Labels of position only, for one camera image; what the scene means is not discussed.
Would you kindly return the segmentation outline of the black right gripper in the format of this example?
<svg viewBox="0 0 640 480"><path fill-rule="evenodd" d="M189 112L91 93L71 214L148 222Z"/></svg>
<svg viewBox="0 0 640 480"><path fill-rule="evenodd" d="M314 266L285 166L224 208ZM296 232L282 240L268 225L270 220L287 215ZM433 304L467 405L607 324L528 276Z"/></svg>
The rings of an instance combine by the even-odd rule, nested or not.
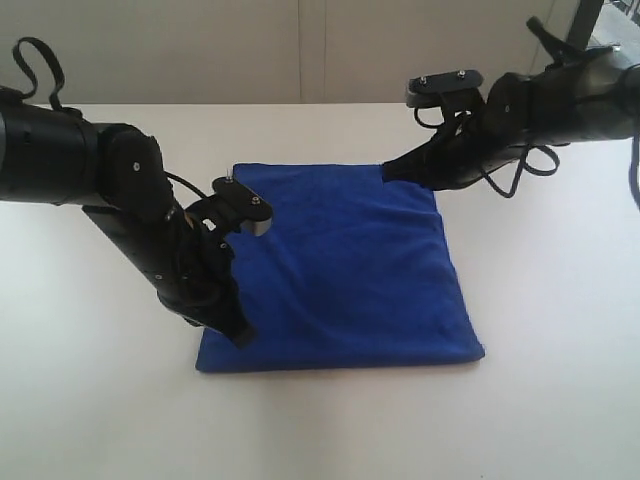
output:
<svg viewBox="0 0 640 480"><path fill-rule="evenodd" d="M468 110L422 126L433 136L380 165L382 181L404 181L434 191L461 190L519 160L525 150L525 118L503 109Z"/></svg>

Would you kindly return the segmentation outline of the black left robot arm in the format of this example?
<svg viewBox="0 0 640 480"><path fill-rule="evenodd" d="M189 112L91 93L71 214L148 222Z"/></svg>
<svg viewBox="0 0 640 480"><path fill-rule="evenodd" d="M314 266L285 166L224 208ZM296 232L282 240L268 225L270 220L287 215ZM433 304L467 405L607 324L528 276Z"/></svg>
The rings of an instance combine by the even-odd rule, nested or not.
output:
<svg viewBox="0 0 640 480"><path fill-rule="evenodd" d="M182 207L156 139L127 124L92 124L74 109L54 111L1 90L1 198L78 205L187 323L242 348L255 337L232 274L225 238L270 211L234 178Z"/></svg>

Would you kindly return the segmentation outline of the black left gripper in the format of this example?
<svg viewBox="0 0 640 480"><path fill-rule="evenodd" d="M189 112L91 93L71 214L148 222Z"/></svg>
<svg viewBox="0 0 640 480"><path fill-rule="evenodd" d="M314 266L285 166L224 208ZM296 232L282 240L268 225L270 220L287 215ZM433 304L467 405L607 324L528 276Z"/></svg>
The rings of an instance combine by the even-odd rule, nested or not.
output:
<svg viewBox="0 0 640 480"><path fill-rule="evenodd" d="M201 222L154 222L144 233L150 251L144 277L165 307L217 331L238 349L247 347L256 330L238 299L230 249Z"/></svg>

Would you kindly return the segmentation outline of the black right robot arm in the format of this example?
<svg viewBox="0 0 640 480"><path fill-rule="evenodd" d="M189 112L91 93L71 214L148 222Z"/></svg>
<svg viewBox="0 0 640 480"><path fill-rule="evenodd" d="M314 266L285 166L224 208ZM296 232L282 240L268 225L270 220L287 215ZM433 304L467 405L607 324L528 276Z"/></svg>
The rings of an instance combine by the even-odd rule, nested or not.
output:
<svg viewBox="0 0 640 480"><path fill-rule="evenodd" d="M506 73L482 96L476 70L414 78L406 104L440 109L424 144L381 166L384 181L460 190L528 154L577 142L621 140L639 127L639 67L612 47L594 48L536 75Z"/></svg>

